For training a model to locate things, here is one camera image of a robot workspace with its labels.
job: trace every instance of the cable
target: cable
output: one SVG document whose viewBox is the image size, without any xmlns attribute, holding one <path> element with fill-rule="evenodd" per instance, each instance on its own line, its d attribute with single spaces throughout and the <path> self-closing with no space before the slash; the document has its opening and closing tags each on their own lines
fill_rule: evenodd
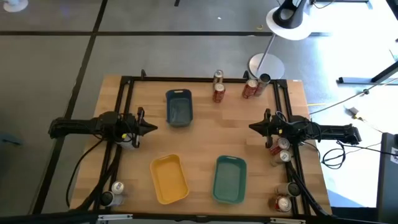
<svg viewBox="0 0 398 224">
<path fill-rule="evenodd" d="M 310 139 L 318 138 L 318 142 L 321 142 L 323 132 L 327 131 L 327 130 L 321 131 L 321 127 L 319 126 L 319 124 L 317 124 L 317 123 L 315 123 L 315 122 L 313 122 L 313 121 L 296 121 L 296 122 L 293 122 L 293 123 L 289 123 L 289 122 L 287 122 L 287 119 L 286 119 L 285 115 L 284 115 L 282 112 L 276 111 L 276 112 L 275 112 L 275 115 L 276 115 L 283 123 L 285 123 L 285 124 L 287 124 L 287 125 L 290 125 L 290 126 L 295 126 L 295 125 L 297 125 L 297 124 L 302 124 L 302 123 L 307 124 L 305 127 L 302 128 L 302 130 L 303 130 L 303 129 L 306 129 L 306 128 L 308 127 L 308 125 L 310 125 L 310 124 L 311 124 L 311 127 L 313 127 L 313 125 L 315 125 L 315 127 L 317 127 L 317 129 L 318 129 L 318 133 L 319 133 L 319 134 L 318 134 L 317 136 L 310 136 L 310 135 L 307 135 L 307 136 L 310 136 L 310 137 L 309 137 Z"/>
<path fill-rule="evenodd" d="M 69 203 L 69 190 L 70 190 L 70 186 L 72 185 L 72 180 L 73 177 L 75 176 L 77 167 L 79 166 L 80 162 L 87 156 L 87 154 L 89 154 L 95 147 L 97 147 L 99 144 L 101 144 L 101 142 L 103 142 L 104 140 L 101 139 L 99 140 L 94 146 L 92 146 L 91 148 L 89 148 L 79 159 L 79 161 L 77 162 L 73 172 L 72 172 L 72 176 L 70 177 L 69 183 L 68 183 L 68 187 L 67 187 L 67 193 L 65 196 L 65 200 L 67 202 L 68 207 L 70 207 L 70 203 Z"/>
<path fill-rule="evenodd" d="M 311 143 L 309 143 L 309 142 L 303 142 L 303 143 L 309 144 L 310 146 L 314 147 L 314 148 L 317 150 L 317 152 L 318 152 L 318 158 L 319 158 L 319 160 L 321 160 L 321 152 L 319 151 L 319 149 L 318 149 L 316 146 L 314 146 L 313 144 L 311 144 Z"/>
<path fill-rule="evenodd" d="M 362 92 L 360 92 L 360 93 L 357 93 L 357 94 L 355 94 L 355 95 L 353 95 L 353 96 L 351 96 L 351 97 L 349 97 L 349 98 L 347 98 L 347 99 L 345 99 L 345 100 L 343 100 L 343 101 L 340 101 L 340 102 L 338 102 L 338 103 L 335 103 L 334 105 L 328 106 L 327 108 L 323 108 L 323 109 L 318 110 L 318 111 L 316 111 L 316 112 L 312 112 L 312 113 L 310 113 L 310 115 L 316 114 L 316 113 L 319 113 L 319 112 L 322 112 L 322 111 L 327 110 L 327 109 L 329 109 L 329 108 L 332 108 L 332 107 L 334 107 L 334 106 L 336 106 L 336 105 L 339 105 L 339 104 L 341 104 L 341 103 L 344 103 L 344 102 L 346 102 L 346 101 L 348 101 L 348 100 L 350 100 L 350 99 L 352 99 L 352 98 L 354 98 L 354 97 L 357 97 L 357 96 L 359 96 L 359 95 L 361 95 L 361 94 L 368 94 L 368 93 L 369 93 L 369 90 L 371 90 L 372 88 L 374 88 L 374 87 L 376 87 L 376 86 L 378 86 L 378 85 L 381 85 L 381 86 L 388 85 L 388 84 L 392 83 L 392 82 L 395 81 L 395 80 L 398 80 L 398 78 L 395 78 L 395 79 L 393 79 L 393 80 L 391 80 L 391 81 L 389 81 L 389 82 L 387 82 L 387 83 L 384 83 L 383 85 L 381 85 L 381 82 L 376 83 L 376 84 L 374 84 L 373 86 L 371 86 L 370 88 L 364 89 L 364 90 L 363 90 Z"/>
<path fill-rule="evenodd" d="M 318 7 L 315 2 L 313 3 L 313 5 L 317 8 L 317 9 L 323 9 L 324 7 L 329 6 L 331 3 L 335 2 L 336 0 L 331 1 L 329 4 L 327 4 L 326 6 L 322 6 L 322 7 Z"/>
<path fill-rule="evenodd" d="M 377 129 L 375 126 L 373 126 L 373 124 L 369 123 L 368 121 L 366 121 L 363 118 L 358 118 L 360 121 L 362 121 L 364 124 L 366 124 L 368 127 L 373 128 L 373 130 L 376 130 L 378 132 L 380 132 L 381 134 L 384 133 L 382 131 L 380 131 L 379 129 Z"/>
<path fill-rule="evenodd" d="M 311 143 L 308 143 L 308 142 L 303 142 L 303 143 L 308 144 L 308 145 L 312 146 L 313 148 L 315 148 L 315 149 L 318 151 L 318 156 L 319 156 L 319 158 L 320 158 L 320 151 L 319 151 L 319 149 L 318 149 L 315 145 L 313 145 L 313 144 L 311 144 Z M 361 149 L 366 149 L 366 150 L 378 152 L 378 153 L 380 153 L 380 154 L 398 156 L 398 154 L 393 154 L 393 153 L 390 153 L 390 152 L 382 152 L 382 151 L 378 151 L 378 150 L 375 150 L 375 149 L 370 149 L 370 147 L 377 146 L 377 145 L 381 144 L 381 142 L 376 143 L 376 144 L 373 144 L 373 145 L 370 145 L 370 146 L 367 146 L 367 147 L 345 145 L 345 144 L 341 143 L 340 141 L 337 141 L 336 143 L 337 143 L 338 145 L 340 145 L 341 148 L 330 149 L 328 152 L 325 153 L 325 155 L 323 155 L 322 160 L 320 161 L 323 165 L 325 165 L 325 166 L 326 166 L 327 168 L 329 168 L 329 169 L 339 169 L 339 168 L 343 165 L 344 161 L 346 160 L 346 155 L 348 155 L 348 154 L 350 154 L 350 153 L 353 153 L 353 152 L 358 152 L 358 151 L 361 150 Z M 350 151 L 350 152 L 346 152 L 346 151 L 345 151 L 345 147 L 356 147 L 356 148 L 358 148 L 358 149 L 357 149 L 357 150 Z M 342 153 L 341 153 L 340 155 L 335 156 L 335 157 L 332 157 L 332 158 L 326 158 L 326 155 L 327 155 L 327 154 L 329 154 L 329 153 L 331 153 L 331 152 L 333 152 L 333 151 L 337 151 L 337 150 L 341 150 Z M 340 157 L 342 157 L 341 162 L 339 162 L 339 163 L 337 163 L 337 164 L 329 164 L 329 163 L 326 163 L 326 162 L 328 162 L 328 161 L 332 161 L 333 159 L 337 159 L 337 158 L 340 158 Z"/>
<path fill-rule="evenodd" d="M 89 130 L 94 137 L 96 137 L 97 139 L 101 140 L 103 139 L 103 137 L 98 137 L 96 134 L 92 133 L 92 130 L 87 126 L 87 124 L 83 124 L 83 123 L 79 123 L 79 122 L 71 122 L 70 124 L 78 124 L 78 125 L 82 125 L 84 126 L 87 130 Z"/>
</svg>

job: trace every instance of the gray floor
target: gray floor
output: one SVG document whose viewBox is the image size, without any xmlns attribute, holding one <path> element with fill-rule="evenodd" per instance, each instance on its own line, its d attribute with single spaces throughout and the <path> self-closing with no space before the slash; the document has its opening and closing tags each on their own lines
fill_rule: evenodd
<svg viewBox="0 0 398 224">
<path fill-rule="evenodd" d="M 275 1 L 108 1 L 100 30 L 213 30 L 267 31 L 266 12 Z M 30 1 L 25 11 L 1 13 L 0 30 L 92 30 L 101 1 Z M 0 131 L 24 141 L 22 147 L 0 149 L 0 216 L 22 215 L 30 210 L 49 161 L 53 141 L 47 135 L 50 121 L 62 116 L 89 37 L 0 36 Z M 88 63 L 73 118 L 93 115 L 102 77 L 107 74 L 210 77 L 222 69 L 226 77 L 241 77 L 249 57 L 262 52 L 269 37 L 97 37 Z M 337 77 L 372 77 L 394 62 L 388 48 L 374 39 L 351 35 L 309 37 L 288 41 L 277 37 L 270 50 L 285 65 L 286 79 L 301 79 L 308 103 L 332 103 L 362 90 L 363 86 L 338 86 Z M 321 107 L 310 107 L 315 111 Z M 316 122 L 350 123 L 343 107 L 320 113 Z M 358 124 L 364 144 L 378 141 L 373 130 Z M 44 212 L 67 209 L 65 189 L 72 169 L 81 156 L 83 136 L 66 138 L 47 197 Z M 332 143 L 321 146 L 334 147 Z M 377 158 L 362 155 L 375 165 Z M 341 172 L 324 169 L 328 188 L 347 196 L 355 187 L 338 179 L 342 173 L 360 172 L 352 157 Z M 369 188 L 375 194 L 374 185 Z M 372 204 L 372 199 L 361 201 Z"/>
<path fill-rule="evenodd" d="M 62 116 L 87 37 L 0 37 L 0 131 L 23 140 L 0 149 L 0 215 L 28 213 L 53 141 L 51 118 Z"/>
</svg>

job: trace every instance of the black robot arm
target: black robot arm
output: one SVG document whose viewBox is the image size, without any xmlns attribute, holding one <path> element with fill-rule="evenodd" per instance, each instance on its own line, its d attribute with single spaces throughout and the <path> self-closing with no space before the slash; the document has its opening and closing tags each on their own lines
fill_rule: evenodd
<svg viewBox="0 0 398 224">
<path fill-rule="evenodd" d="M 279 111 L 275 115 L 271 115 L 270 109 L 266 109 L 262 121 L 250 124 L 249 127 L 262 136 L 267 136 L 267 147 L 272 146 L 273 134 L 286 138 L 292 143 L 309 139 L 317 139 L 318 141 L 326 139 L 355 145 L 361 141 L 358 129 L 353 127 L 352 124 L 344 126 L 319 125 L 303 116 L 292 116 L 291 121 L 288 122 Z"/>
<path fill-rule="evenodd" d="M 157 126 L 144 120 L 144 114 L 144 109 L 138 108 L 137 117 L 131 113 L 122 117 L 117 112 L 109 111 L 88 120 L 57 118 L 51 122 L 49 134 L 51 138 L 67 134 L 94 134 L 116 142 L 124 141 L 123 135 L 131 134 L 132 145 L 139 147 L 138 136 L 157 129 Z"/>
</svg>

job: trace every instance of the wooden tabletop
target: wooden tabletop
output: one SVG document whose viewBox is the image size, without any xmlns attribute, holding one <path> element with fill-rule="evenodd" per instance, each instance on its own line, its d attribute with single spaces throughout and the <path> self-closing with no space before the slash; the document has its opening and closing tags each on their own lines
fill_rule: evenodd
<svg viewBox="0 0 398 224">
<path fill-rule="evenodd" d="M 120 78 L 105 77 L 94 116 L 114 109 Z M 263 119 L 266 108 L 275 113 L 272 85 L 267 86 L 260 97 L 248 100 L 241 97 L 243 83 L 225 83 L 225 87 L 222 103 L 214 103 L 211 99 L 212 83 L 134 83 L 130 113 L 135 114 L 137 108 L 142 106 L 145 120 L 158 126 L 158 130 L 141 138 L 139 149 L 123 150 L 117 179 L 126 185 L 127 196 L 121 206 L 112 208 L 114 211 L 193 215 L 292 215 L 290 212 L 280 213 L 269 208 L 268 200 L 274 195 L 274 188 L 287 182 L 285 167 L 270 165 L 270 154 L 264 146 L 266 139 L 248 128 L 249 124 Z M 308 117 L 303 83 L 289 80 L 288 87 L 293 114 Z M 186 128 L 171 128 L 166 122 L 165 93 L 181 88 L 192 92 L 193 121 Z M 96 141 L 97 139 L 91 138 L 86 149 Z M 71 208 L 79 206 L 96 185 L 105 145 L 106 143 L 100 144 L 81 163 Z M 154 159 L 169 154 L 180 157 L 190 193 L 178 202 L 162 205 L 157 201 L 149 165 Z M 331 213 L 317 152 L 311 147 L 301 146 L 300 154 L 307 188 L 315 200 Z M 246 161 L 246 195 L 243 203 L 226 205 L 213 199 L 211 193 L 215 164 L 221 155 L 240 157 Z M 302 213 L 300 198 L 297 203 L 299 212 Z"/>
</svg>

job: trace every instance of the dark blue bowl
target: dark blue bowl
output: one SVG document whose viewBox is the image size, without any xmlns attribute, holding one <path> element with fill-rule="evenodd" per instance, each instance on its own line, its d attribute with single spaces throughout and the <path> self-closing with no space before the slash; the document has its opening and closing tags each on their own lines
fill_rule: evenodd
<svg viewBox="0 0 398 224">
<path fill-rule="evenodd" d="M 190 90 L 169 90 L 166 93 L 167 122 L 173 127 L 186 127 L 193 119 Z"/>
</svg>

